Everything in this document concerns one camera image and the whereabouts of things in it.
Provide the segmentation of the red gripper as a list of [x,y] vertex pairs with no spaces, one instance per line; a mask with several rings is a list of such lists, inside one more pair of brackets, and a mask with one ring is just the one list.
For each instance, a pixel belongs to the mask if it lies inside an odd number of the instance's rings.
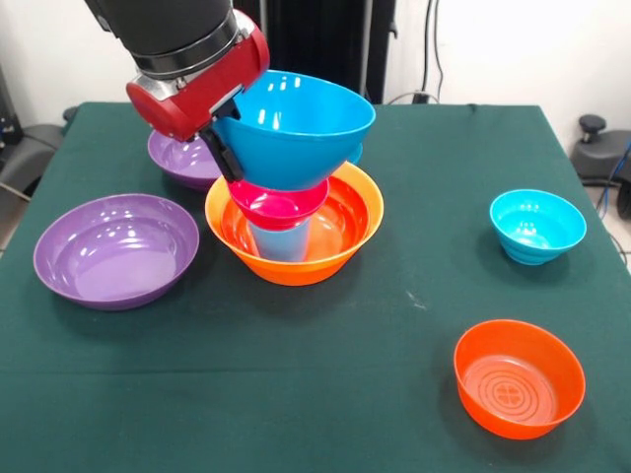
[[232,98],[247,90],[269,66],[266,39],[245,13],[232,10],[219,28],[228,43],[206,61],[176,72],[173,78],[141,72],[126,85],[132,104],[155,130],[179,141],[199,131],[223,177],[244,179],[244,171],[230,147],[209,123],[241,119]]

